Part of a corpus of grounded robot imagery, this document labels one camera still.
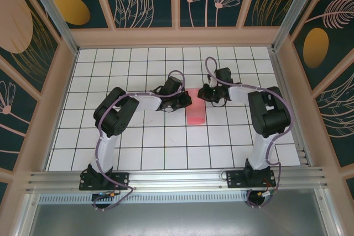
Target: enclosure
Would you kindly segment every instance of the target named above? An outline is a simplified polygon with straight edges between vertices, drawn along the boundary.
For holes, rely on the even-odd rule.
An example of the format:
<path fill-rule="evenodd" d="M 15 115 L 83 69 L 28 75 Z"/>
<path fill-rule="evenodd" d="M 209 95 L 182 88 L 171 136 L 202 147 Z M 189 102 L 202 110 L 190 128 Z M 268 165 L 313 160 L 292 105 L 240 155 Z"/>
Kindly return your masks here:
<path fill-rule="evenodd" d="M 0 6 L 2 235 L 353 235 L 353 0 Z M 210 56 L 234 83 L 279 87 L 294 111 L 270 157 L 282 163 L 274 201 L 250 208 L 251 187 L 223 177 L 255 145 L 249 104 L 203 102 L 199 125 L 186 108 L 135 112 L 112 158 L 134 190 L 96 212 L 92 198 L 106 190 L 79 190 L 99 139 L 95 109 L 115 87 L 152 91 L 173 70 L 200 89 Z"/>

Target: white tile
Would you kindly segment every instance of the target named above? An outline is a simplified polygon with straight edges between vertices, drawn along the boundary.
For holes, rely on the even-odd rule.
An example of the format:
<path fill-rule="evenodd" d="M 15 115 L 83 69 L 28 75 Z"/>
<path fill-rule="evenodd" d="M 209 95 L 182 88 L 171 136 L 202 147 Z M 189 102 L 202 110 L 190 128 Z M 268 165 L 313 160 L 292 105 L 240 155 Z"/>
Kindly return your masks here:
<path fill-rule="evenodd" d="M 74 149 L 76 147 L 79 129 L 59 129 L 55 149 Z"/>
<path fill-rule="evenodd" d="M 115 49 L 113 53 L 113 61 L 129 61 L 131 58 L 130 48 Z"/>
<path fill-rule="evenodd" d="M 210 169 L 208 146 L 188 147 L 188 169 Z"/>
<path fill-rule="evenodd" d="M 149 61 L 148 75 L 165 75 L 165 61 Z"/>
<path fill-rule="evenodd" d="M 233 146 L 232 154 L 233 154 L 233 162 L 235 163 L 235 167 L 244 167 L 246 159 L 252 153 L 253 146 Z"/>
<path fill-rule="evenodd" d="M 272 62 L 270 60 L 255 60 L 257 73 L 274 73 Z"/>
<path fill-rule="evenodd" d="M 51 157 L 49 171 L 71 171 L 75 149 L 55 149 Z"/>
<path fill-rule="evenodd" d="M 83 171 L 86 169 L 94 155 L 95 149 L 77 149 L 74 162 L 72 163 L 72 171 Z"/>
<path fill-rule="evenodd" d="M 230 146 L 211 146 L 210 159 L 212 168 L 233 168 Z"/>
<path fill-rule="evenodd" d="M 70 92 L 87 92 L 90 85 L 90 77 L 73 77 Z"/>
<path fill-rule="evenodd" d="M 109 76 L 111 72 L 111 62 L 98 62 L 93 66 L 93 76 Z"/>
<path fill-rule="evenodd" d="M 77 63 L 74 77 L 90 77 L 92 74 L 93 63 Z"/>
<path fill-rule="evenodd" d="M 218 47 L 217 53 L 219 55 L 220 60 L 236 59 L 233 47 Z"/>
<path fill-rule="evenodd" d="M 79 128 L 83 110 L 64 110 L 60 128 Z"/>
<path fill-rule="evenodd" d="M 208 126 L 209 145 L 230 145 L 227 125 Z"/>
<path fill-rule="evenodd" d="M 248 124 L 245 107 L 226 107 L 228 124 Z"/>
<path fill-rule="evenodd" d="M 127 90 L 145 91 L 145 85 L 146 85 L 146 76 L 131 76 L 128 78 Z"/>
<path fill-rule="evenodd" d="M 146 76 L 147 68 L 148 68 L 147 62 L 131 62 L 129 66 L 129 75 Z"/>
<path fill-rule="evenodd" d="M 165 48 L 149 48 L 149 61 L 165 61 Z"/>
<path fill-rule="evenodd" d="M 164 148 L 143 149 L 142 170 L 162 170 L 164 168 Z"/>
<path fill-rule="evenodd" d="M 144 125 L 144 112 L 135 112 L 128 127 L 142 127 Z"/>
<path fill-rule="evenodd" d="M 186 148 L 165 148 L 165 169 L 187 169 Z"/>
<path fill-rule="evenodd" d="M 266 47 L 252 47 L 252 54 L 254 59 L 269 59 L 269 52 Z"/>
<path fill-rule="evenodd" d="M 181 47 L 166 48 L 166 60 L 183 60 Z"/>
<path fill-rule="evenodd" d="M 129 62 L 113 62 L 111 68 L 111 76 L 126 76 L 128 75 Z"/>
<path fill-rule="evenodd" d="M 218 59 L 216 47 L 201 47 L 200 48 L 201 59 L 204 61 L 208 56 Z"/>
<path fill-rule="evenodd" d="M 203 86 L 202 75 L 185 75 L 186 88 L 201 88 Z"/>
<path fill-rule="evenodd" d="M 251 47 L 234 47 L 236 59 L 253 59 Z"/>
<path fill-rule="evenodd" d="M 178 109 L 174 112 L 165 113 L 165 125 L 168 127 L 176 127 L 179 125 L 186 125 L 185 109 Z"/>
<path fill-rule="evenodd" d="M 220 68 L 228 67 L 232 74 L 238 74 L 236 60 L 220 60 Z"/>
<path fill-rule="evenodd" d="M 241 74 L 257 73 L 253 60 L 237 60 L 237 65 Z"/>
<path fill-rule="evenodd" d="M 290 131 L 286 133 L 284 136 L 278 138 L 276 142 L 277 144 L 293 144 L 294 143 L 293 134 Z"/>
<path fill-rule="evenodd" d="M 184 74 L 201 74 L 201 64 L 197 60 L 184 61 Z"/>
<path fill-rule="evenodd" d="M 85 104 L 85 109 L 97 109 L 106 98 L 106 92 L 89 92 Z"/>
<path fill-rule="evenodd" d="M 121 148 L 140 148 L 143 145 L 143 128 L 130 127 L 122 133 Z"/>
<path fill-rule="evenodd" d="M 241 82 L 247 85 L 253 85 L 259 87 L 259 81 L 257 74 L 240 74 Z"/>
<path fill-rule="evenodd" d="M 186 146 L 186 128 L 165 127 L 165 146 Z"/>
<path fill-rule="evenodd" d="M 114 153 L 113 153 L 113 171 L 118 170 L 118 161 L 119 161 L 119 149 L 114 149 Z"/>
<path fill-rule="evenodd" d="M 275 145 L 282 166 L 300 166 L 298 152 L 294 144 Z"/>
<path fill-rule="evenodd" d="M 229 126 L 232 145 L 252 145 L 251 132 L 248 125 Z"/>
<path fill-rule="evenodd" d="M 165 113 L 161 111 L 145 111 L 145 127 L 163 127 L 165 125 Z"/>
<path fill-rule="evenodd" d="M 133 48 L 131 53 L 131 61 L 148 61 L 148 49 Z"/>
<path fill-rule="evenodd" d="M 206 127 L 187 127 L 187 146 L 208 146 Z"/>
<path fill-rule="evenodd" d="M 183 61 L 166 61 L 166 75 L 173 70 L 179 70 L 183 73 Z"/>
<path fill-rule="evenodd" d="M 107 91 L 109 77 L 92 77 L 90 82 L 90 92 Z"/>
<path fill-rule="evenodd" d="M 94 62 L 96 51 L 96 49 L 80 49 L 77 62 Z"/>
<path fill-rule="evenodd" d="M 208 125 L 227 124 L 226 110 L 223 107 L 207 107 L 206 118 Z"/>
<path fill-rule="evenodd" d="M 113 60 L 113 49 L 98 49 L 95 62 L 111 62 Z"/>
<path fill-rule="evenodd" d="M 93 149 L 97 145 L 99 132 L 97 128 L 81 128 L 77 141 L 78 149 Z"/>
<path fill-rule="evenodd" d="M 119 154 L 119 170 L 140 170 L 142 149 L 121 149 Z"/>
<path fill-rule="evenodd" d="M 199 47 L 184 47 L 183 60 L 200 60 Z"/>
<path fill-rule="evenodd" d="M 65 109 L 83 109 L 87 93 L 68 93 Z"/>
<path fill-rule="evenodd" d="M 165 76 L 148 76 L 147 78 L 147 91 L 152 91 L 158 86 L 163 86 L 165 84 Z"/>
<path fill-rule="evenodd" d="M 127 79 L 128 77 L 110 77 L 110 82 L 108 84 L 108 92 L 111 92 L 115 87 L 119 87 L 122 90 L 127 90 Z"/>
<path fill-rule="evenodd" d="M 278 86 L 274 74 L 258 74 L 258 77 L 263 88 Z"/>
<path fill-rule="evenodd" d="M 95 127 L 95 120 L 93 118 L 94 109 L 84 110 L 84 115 L 82 116 L 81 127 L 82 128 L 93 128 Z"/>

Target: wire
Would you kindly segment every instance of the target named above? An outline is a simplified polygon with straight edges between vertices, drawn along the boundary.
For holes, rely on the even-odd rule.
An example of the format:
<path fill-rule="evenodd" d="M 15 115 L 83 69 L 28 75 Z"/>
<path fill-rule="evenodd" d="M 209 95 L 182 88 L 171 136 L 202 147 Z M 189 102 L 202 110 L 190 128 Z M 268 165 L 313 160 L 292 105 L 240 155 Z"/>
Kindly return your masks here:
<path fill-rule="evenodd" d="M 290 115 L 290 125 L 288 127 L 287 130 L 285 130 L 283 133 L 281 134 L 278 134 L 276 136 L 274 136 L 274 138 L 270 141 L 268 147 L 267 147 L 267 152 L 265 154 L 265 160 L 267 161 L 267 163 L 270 165 L 270 166 L 279 166 L 279 172 L 278 172 L 278 182 L 277 182 L 277 186 L 275 187 L 275 192 L 277 192 L 278 188 L 279 188 L 279 183 L 280 183 L 280 174 L 282 172 L 282 164 L 279 162 L 276 162 L 276 163 L 271 163 L 270 160 L 269 160 L 269 153 L 270 153 L 270 149 L 272 148 L 273 144 L 275 144 L 275 141 L 284 136 L 285 134 L 287 134 L 288 132 L 291 131 L 293 125 L 294 125 L 294 112 L 292 110 L 292 108 L 290 107 L 290 105 L 288 105 L 288 103 L 280 96 L 278 95 L 277 93 L 267 89 L 267 88 L 262 88 L 262 87 L 256 87 L 256 86 L 252 86 L 252 85 L 247 85 L 247 84 L 233 84 L 233 83 L 228 83 L 228 82 L 225 82 L 225 81 L 222 81 L 222 80 L 219 80 L 217 77 L 215 77 L 215 75 L 209 70 L 208 68 L 208 61 L 209 60 L 212 60 L 214 61 L 215 63 L 215 69 L 217 69 L 217 62 L 215 60 L 215 58 L 211 57 L 211 56 L 208 56 L 205 60 L 205 67 L 206 67 L 206 71 L 208 72 L 208 74 L 214 78 L 217 82 L 221 83 L 221 84 L 224 84 L 224 85 L 228 85 L 228 86 L 232 86 L 232 87 L 243 87 L 243 88 L 249 88 L 249 89 L 252 89 L 252 90 L 256 90 L 256 91 L 265 91 L 265 92 L 268 92 L 269 94 L 273 95 L 274 97 L 276 97 L 277 99 L 279 99 L 283 105 L 285 105 L 285 107 L 287 108 L 288 112 L 289 112 L 289 115 Z M 250 200 L 249 200 L 249 194 L 252 192 L 253 190 L 250 189 L 248 190 L 247 192 L 247 197 L 246 197 L 246 203 L 250 206 L 250 207 L 258 207 L 258 208 L 261 208 L 260 206 L 252 203 Z M 267 204 L 270 203 L 271 199 L 273 198 L 273 196 L 266 202 L 266 203 L 263 203 L 262 206 L 265 206 Z"/>
<path fill-rule="evenodd" d="M 103 212 L 103 211 L 107 211 L 107 210 L 110 210 L 110 209 L 115 208 L 115 207 L 116 207 L 117 205 L 119 205 L 123 200 L 125 200 L 125 199 L 133 192 L 133 190 L 134 190 L 134 188 L 132 188 L 132 187 L 129 186 L 129 185 L 125 185 L 125 184 L 123 184 L 123 183 L 120 183 L 120 182 L 117 182 L 117 181 L 111 179 L 111 178 L 110 178 L 109 176 L 107 176 L 107 175 L 103 172 L 103 170 L 102 170 L 102 167 L 101 167 L 101 165 L 100 165 L 100 161 L 99 161 L 99 158 L 98 158 L 98 150 L 99 150 L 99 148 L 100 148 L 101 140 L 103 139 L 103 132 L 102 132 L 102 122 L 103 122 L 103 120 L 105 119 L 105 117 L 106 117 L 106 115 L 109 113 L 109 111 L 110 111 L 119 101 L 121 101 L 122 99 L 124 99 L 124 98 L 126 98 L 126 97 L 128 97 L 128 96 L 132 96 L 132 97 L 135 97 L 135 96 L 156 96 L 156 97 L 160 97 L 160 98 L 169 98 L 169 97 L 175 96 L 175 95 L 179 94 L 180 92 L 182 92 L 183 89 L 184 89 L 184 87 L 185 87 L 185 77 L 184 77 L 184 74 L 183 74 L 181 71 L 179 71 L 179 70 L 173 70 L 173 71 L 171 71 L 171 72 L 168 74 L 168 77 L 170 77 L 173 72 L 177 72 L 177 73 L 179 73 L 179 74 L 182 75 L 182 85 L 179 87 L 179 89 L 178 89 L 176 92 L 174 92 L 174 93 L 172 93 L 172 94 L 170 94 L 170 95 L 156 95 L 156 94 L 153 93 L 153 92 L 126 93 L 126 94 L 124 94 L 124 95 L 118 97 L 118 99 L 116 99 L 116 100 L 107 108 L 107 110 L 103 113 L 103 115 L 102 115 L 102 117 L 101 117 L 101 119 L 100 119 L 100 121 L 99 121 L 99 123 L 98 123 L 98 126 L 97 126 L 98 132 L 100 132 L 100 137 L 99 137 L 99 139 L 98 139 L 98 141 L 97 141 L 96 149 L 95 149 L 95 160 L 96 160 L 97 168 L 98 168 L 99 172 L 102 174 L 102 176 L 103 176 L 104 178 L 106 178 L 108 181 L 110 181 L 111 183 L 113 183 L 113 184 L 115 184 L 115 185 L 117 185 L 117 186 L 130 189 L 130 191 L 129 191 L 125 196 L 123 196 L 120 200 L 118 200 L 118 202 L 116 202 L 116 203 L 114 203 L 114 204 L 111 204 L 111 205 L 109 205 L 109 206 L 106 207 L 106 208 L 98 208 L 98 207 L 96 206 L 96 202 L 97 202 L 98 199 L 95 199 L 94 202 L 93 202 L 93 206 L 94 206 L 95 210 L 97 210 L 97 211 L 102 211 L 102 212 Z"/>

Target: pink block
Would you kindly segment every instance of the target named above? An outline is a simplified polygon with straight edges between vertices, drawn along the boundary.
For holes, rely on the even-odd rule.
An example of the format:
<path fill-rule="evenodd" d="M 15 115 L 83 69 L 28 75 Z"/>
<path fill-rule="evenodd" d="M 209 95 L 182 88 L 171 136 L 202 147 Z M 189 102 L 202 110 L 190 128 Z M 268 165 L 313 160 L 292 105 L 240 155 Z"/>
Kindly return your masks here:
<path fill-rule="evenodd" d="M 192 104 L 186 107 L 187 125 L 199 125 L 205 123 L 205 101 L 198 98 L 199 88 L 187 88 Z"/>

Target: black grid line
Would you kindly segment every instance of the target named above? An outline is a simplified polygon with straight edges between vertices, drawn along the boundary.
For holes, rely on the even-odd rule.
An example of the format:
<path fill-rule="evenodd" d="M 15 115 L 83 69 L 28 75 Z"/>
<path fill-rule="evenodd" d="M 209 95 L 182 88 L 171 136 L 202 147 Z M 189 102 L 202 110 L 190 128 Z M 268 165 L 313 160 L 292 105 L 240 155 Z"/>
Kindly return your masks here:
<path fill-rule="evenodd" d="M 96 50 L 96 54 L 95 54 L 95 60 L 93 61 L 93 67 L 92 67 L 92 72 L 91 72 L 90 81 L 89 81 L 89 83 L 88 83 L 87 95 L 86 95 L 86 100 L 85 100 L 84 106 L 86 106 L 87 97 L 89 96 L 89 93 L 88 93 L 88 92 L 89 92 L 89 89 L 90 89 L 90 84 L 91 84 L 93 69 L 94 69 L 94 67 L 95 67 L 96 56 L 97 56 L 97 50 Z M 71 168 L 70 168 L 71 171 L 72 171 L 72 167 L 73 167 L 73 165 L 74 165 L 74 160 L 75 160 L 75 155 L 76 155 L 76 149 L 77 149 L 77 143 L 79 142 L 80 131 L 81 131 L 81 124 L 82 124 L 82 120 L 83 120 L 83 118 L 84 118 L 84 114 L 85 114 L 85 111 L 82 111 L 82 117 L 81 117 L 81 122 L 80 122 L 80 127 L 79 127 L 79 133 L 78 133 L 77 139 L 76 139 L 76 145 L 75 145 L 75 150 L 74 150 L 74 156 L 72 157 L 72 163 L 71 163 Z"/>

